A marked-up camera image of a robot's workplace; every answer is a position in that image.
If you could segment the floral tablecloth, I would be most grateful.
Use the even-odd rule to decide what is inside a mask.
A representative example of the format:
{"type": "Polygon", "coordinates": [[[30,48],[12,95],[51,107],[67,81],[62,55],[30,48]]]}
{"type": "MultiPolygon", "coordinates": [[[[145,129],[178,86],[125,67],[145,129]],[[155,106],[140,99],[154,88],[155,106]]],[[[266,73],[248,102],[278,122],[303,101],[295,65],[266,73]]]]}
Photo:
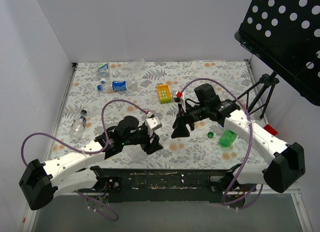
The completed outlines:
{"type": "MultiPolygon", "coordinates": [[[[86,145],[101,135],[105,127],[117,125],[125,116],[134,116],[143,122],[146,111],[152,112],[162,123],[157,134],[171,133],[178,106],[172,102],[160,103],[158,85],[169,85],[171,92],[184,89],[186,97],[196,101],[194,88],[204,83],[210,83],[219,97],[225,91],[231,99],[240,96],[255,82],[248,60],[147,62],[144,69],[125,76],[137,82],[136,89],[100,92],[97,89],[100,83],[98,64],[80,62],[77,65],[56,130],[59,142],[52,145],[47,156],[49,159],[66,155],[69,152],[67,145],[75,148],[86,145]],[[84,133],[82,137],[70,136],[71,125],[81,110],[87,111],[84,133]]],[[[206,119],[195,124],[190,137],[168,139],[163,142],[162,150],[140,162],[133,162],[129,157],[130,152],[138,147],[132,145],[100,162],[99,166],[125,169],[229,169],[245,159],[248,146],[244,140],[237,138],[230,147],[221,147],[219,139],[223,132],[218,123],[206,119]],[[214,134],[213,138],[208,137],[209,132],[214,134]]]]}

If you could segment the black perforated music stand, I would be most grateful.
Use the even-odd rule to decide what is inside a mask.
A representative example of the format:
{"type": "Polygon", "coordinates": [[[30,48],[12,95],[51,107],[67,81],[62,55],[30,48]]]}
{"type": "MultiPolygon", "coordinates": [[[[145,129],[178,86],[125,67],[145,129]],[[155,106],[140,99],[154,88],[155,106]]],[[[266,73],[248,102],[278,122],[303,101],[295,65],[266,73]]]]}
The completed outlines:
{"type": "Polygon", "coordinates": [[[252,0],[235,39],[320,104],[320,0],[252,0]]]}

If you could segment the yellow green toy basket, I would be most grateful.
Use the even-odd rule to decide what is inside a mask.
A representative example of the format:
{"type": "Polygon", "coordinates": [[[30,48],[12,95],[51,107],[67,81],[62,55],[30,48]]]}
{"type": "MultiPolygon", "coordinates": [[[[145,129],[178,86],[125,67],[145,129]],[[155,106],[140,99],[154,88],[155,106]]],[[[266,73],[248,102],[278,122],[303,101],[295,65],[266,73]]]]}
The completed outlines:
{"type": "Polygon", "coordinates": [[[172,102],[172,93],[168,84],[158,85],[157,93],[161,104],[168,104],[172,102]]]}

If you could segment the bottle green white label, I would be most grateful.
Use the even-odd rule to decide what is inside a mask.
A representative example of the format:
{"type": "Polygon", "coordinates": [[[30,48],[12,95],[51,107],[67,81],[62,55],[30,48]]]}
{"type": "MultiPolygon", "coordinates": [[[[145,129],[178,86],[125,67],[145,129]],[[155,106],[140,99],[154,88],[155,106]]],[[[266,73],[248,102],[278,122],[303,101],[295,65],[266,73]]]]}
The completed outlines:
{"type": "Polygon", "coordinates": [[[107,80],[110,78],[109,65],[107,62],[98,63],[97,75],[100,79],[107,80]]]}

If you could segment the green bottle cap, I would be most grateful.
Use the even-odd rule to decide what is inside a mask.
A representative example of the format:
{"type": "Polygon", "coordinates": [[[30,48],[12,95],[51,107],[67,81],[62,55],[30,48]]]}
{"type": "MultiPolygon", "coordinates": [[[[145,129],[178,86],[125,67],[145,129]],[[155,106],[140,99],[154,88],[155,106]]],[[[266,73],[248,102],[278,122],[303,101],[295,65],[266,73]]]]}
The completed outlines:
{"type": "Polygon", "coordinates": [[[208,132],[207,133],[207,137],[208,138],[213,138],[214,137],[214,133],[213,132],[208,132]]]}

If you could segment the black tripod stand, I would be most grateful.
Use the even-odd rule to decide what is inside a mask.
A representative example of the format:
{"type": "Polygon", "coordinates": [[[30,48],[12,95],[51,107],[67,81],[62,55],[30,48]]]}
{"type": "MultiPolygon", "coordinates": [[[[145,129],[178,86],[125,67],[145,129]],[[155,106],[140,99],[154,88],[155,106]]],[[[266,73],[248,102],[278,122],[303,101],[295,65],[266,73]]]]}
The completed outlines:
{"type": "Polygon", "coordinates": [[[274,89],[279,82],[280,82],[280,80],[277,78],[277,73],[275,71],[273,71],[271,74],[265,73],[259,78],[259,80],[256,83],[254,83],[251,87],[249,87],[247,90],[245,90],[237,98],[240,100],[243,96],[246,96],[246,109],[249,112],[249,114],[251,115],[251,114],[257,112],[258,110],[262,109],[262,112],[261,112],[259,118],[263,119],[265,116],[267,107],[270,103],[271,96],[274,92],[274,89]],[[262,85],[261,89],[258,91],[258,93],[254,97],[252,102],[250,104],[248,104],[250,91],[254,90],[258,85],[262,85]],[[267,89],[269,89],[269,92],[268,92],[268,95],[267,95],[265,102],[260,107],[254,109],[254,107],[260,101],[260,99],[262,98],[262,95],[266,92],[267,89]]]}

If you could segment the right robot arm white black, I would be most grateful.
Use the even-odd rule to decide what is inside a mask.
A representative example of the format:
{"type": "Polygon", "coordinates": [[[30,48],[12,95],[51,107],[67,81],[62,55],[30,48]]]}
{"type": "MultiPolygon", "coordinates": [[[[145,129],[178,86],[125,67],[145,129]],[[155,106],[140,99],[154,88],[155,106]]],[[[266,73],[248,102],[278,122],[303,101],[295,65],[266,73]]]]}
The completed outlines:
{"type": "Polygon", "coordinates": [[[246,164],[233,166],[216,184],[227,184],[237,191],[245,184],[268,185],[275,192],[283,193],[305,172],[303,147],[289,144],[249,119],[245,111],[230,99],[220,100],[212,85],[205,83],[194,89],[198,101],[189,105],[183,92],[176,92],[173,101],[178,113],[172,126],[171,138],[186,138],[195,129],[195,123],[210,119],[232,131],[246,141],[264,159],[259,166],[246,164]]]}

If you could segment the red box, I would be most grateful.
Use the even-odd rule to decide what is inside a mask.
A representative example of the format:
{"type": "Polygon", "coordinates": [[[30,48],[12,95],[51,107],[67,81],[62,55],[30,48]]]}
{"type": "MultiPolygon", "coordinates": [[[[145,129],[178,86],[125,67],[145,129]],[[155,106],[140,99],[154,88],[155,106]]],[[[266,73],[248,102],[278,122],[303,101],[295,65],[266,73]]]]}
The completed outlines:
{"type": "Polygon", "coordinates": [[[278,132],[270,124],[265,125],[263,129],[273,136],[276,136],[278,134],[278,132]]]}

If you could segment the crushed clear bottle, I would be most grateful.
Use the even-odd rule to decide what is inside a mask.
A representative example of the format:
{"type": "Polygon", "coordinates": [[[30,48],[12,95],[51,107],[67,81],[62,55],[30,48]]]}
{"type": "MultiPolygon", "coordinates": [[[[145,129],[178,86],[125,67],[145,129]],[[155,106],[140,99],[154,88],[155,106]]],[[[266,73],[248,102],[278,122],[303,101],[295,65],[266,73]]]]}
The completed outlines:
{"type": "Polygon", "coordinates": [[[139,72],[146,67],[146,61],[144,59],[133,60],[128,63],[125,63],[120,68],[122,74],[127,75],[135,72],[139,72]]]}

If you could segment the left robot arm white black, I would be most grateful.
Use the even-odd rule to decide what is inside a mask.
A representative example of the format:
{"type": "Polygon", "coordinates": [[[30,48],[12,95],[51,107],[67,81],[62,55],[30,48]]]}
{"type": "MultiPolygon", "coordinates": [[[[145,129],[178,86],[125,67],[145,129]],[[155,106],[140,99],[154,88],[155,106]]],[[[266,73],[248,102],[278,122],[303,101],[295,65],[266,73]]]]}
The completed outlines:
{"type": "Polygon", "coordinates": [[[118,190],[121,180],[107,175],[96,163],[122,152],[125,146],[139,145],[148,155],[163,149],[155,133],[161,127],[161,121],[154,115],[143,124],[128,115],[78,152],[45,162],[31,161],[19,181],[29,208],[39,210],[57,196],[82,189],[98,193],[118,190]]]}

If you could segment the aluminium frame rail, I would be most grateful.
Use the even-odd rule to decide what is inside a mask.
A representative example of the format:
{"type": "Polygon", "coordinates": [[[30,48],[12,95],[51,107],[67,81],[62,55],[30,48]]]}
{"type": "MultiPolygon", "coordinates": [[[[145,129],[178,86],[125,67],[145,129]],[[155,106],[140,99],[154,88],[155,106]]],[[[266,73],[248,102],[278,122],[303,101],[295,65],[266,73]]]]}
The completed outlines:
{"type": "Polygon", "coordinates": [[[302,199],[302,190],[300,188],[300,185],[298,183],[294,183],[290,188],[286,190],[286,193],[291,195],[294,209],[297,214],[302,231],[313,232],[313,228],[302,199]]]}

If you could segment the clear uncapped bottle right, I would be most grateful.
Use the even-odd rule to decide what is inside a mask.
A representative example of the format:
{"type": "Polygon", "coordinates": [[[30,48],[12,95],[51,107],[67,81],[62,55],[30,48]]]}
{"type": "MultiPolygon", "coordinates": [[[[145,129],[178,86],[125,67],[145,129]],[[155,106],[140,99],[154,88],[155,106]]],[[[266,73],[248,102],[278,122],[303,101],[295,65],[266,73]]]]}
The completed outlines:
{"type": "Polygon", "coordinates": [[[222,100],[230,99],[230,94],[227,93],[226,91],[222,91],[219,96],[222,100]]]}

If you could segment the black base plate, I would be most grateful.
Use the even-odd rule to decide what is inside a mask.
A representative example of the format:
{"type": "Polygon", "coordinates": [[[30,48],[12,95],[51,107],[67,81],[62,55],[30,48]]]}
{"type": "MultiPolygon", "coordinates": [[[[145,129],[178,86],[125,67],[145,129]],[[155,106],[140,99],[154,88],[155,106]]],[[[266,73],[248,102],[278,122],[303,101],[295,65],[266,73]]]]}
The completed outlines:
{"type": "Polygon", "coordinates": [[[124,202],[210,202],[220,203],[223,192],[214,182],[225,169],[117,169],[90,168],[97,179],[92,187],[107,193],[110,203],[124,202]]]}

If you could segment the clear bottle black cap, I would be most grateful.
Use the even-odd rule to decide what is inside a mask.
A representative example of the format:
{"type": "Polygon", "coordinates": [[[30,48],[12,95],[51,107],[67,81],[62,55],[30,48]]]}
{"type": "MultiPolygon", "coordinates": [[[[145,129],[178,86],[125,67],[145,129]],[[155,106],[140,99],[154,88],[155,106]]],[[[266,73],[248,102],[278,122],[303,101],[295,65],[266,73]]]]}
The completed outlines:
{"type": "Polygon", "coordinates": [[[87,111],[81,110],[80,114],[73,120],[69,135],[71,137],[81,138],[84,134],[87,122],[87,111]]]}

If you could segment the clear bottle blue label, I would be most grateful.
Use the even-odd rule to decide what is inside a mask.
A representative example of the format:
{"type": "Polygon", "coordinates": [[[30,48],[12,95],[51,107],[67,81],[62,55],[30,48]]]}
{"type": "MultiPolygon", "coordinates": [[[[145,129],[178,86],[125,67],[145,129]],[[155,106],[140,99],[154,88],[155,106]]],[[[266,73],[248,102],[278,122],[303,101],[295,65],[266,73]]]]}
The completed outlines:
{"type": "Polygon", "coordinates": [[[121,92],[127,90],[135,90],[138,83],[134,80],[118,80],[103,82],[97,86],[97,90],[101,92],[121,92]]]}

